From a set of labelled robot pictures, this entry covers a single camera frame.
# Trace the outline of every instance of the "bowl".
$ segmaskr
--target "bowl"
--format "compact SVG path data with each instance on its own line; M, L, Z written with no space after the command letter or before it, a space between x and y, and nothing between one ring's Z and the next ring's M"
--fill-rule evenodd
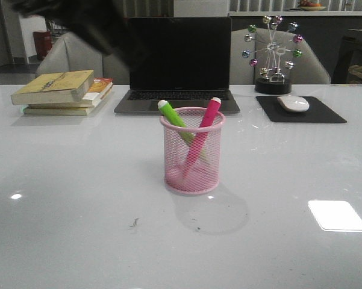
M326 6L299 6L304 11L320 11L326 9Z

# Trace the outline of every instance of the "red trash can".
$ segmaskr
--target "red trash can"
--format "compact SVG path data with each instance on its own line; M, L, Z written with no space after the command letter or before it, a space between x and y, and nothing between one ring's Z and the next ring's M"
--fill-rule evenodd
M34 31L34 43L38 60L43 60L52 48L51 33L49 31Z

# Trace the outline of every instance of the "laptop keyboard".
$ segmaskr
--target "laptop keyboard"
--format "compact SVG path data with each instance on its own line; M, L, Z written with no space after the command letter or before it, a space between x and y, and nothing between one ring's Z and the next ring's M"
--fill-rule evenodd
M226 91L224 90L133 90L128 98L129 101L133 100L193 100L220 98L223 101L228 100Z

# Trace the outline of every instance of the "ferris wheel ornament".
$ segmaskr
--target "ferris wheel ornament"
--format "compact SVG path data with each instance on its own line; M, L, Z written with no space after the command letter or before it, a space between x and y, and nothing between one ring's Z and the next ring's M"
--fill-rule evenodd
M292 85L290 80L282 73L282 68L291 70L294 68L295 63L291 58L298 58L302 56L302 51L296 47L294 50L286 48L286 43L279 41L276 31L281 24L283 18L281 16L264 16L263 23L267 25L269 32L269 39L264 42L266 45L263 49L250 51L242 51L243 58L250 58L249 65L259 68L260 77L256 79L255 90L261 93L267 93L271 95L283 95L292 91ZM292 22L288 26L286 33L292 33L296 31L298 24ZM245 42L259 41L256 40L252 34L257 33L257 27L255 25L248 26L248 32L244 36ZM296 45L303 41L303 36L295 34L290 42Z

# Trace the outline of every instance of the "ornament base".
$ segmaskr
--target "ornament base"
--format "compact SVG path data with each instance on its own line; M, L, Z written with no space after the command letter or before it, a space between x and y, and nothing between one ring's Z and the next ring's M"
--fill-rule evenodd
M286 95L292 91L289 79L282 82L269 82L268 79L258 78L255 81L255 91L267 95Z

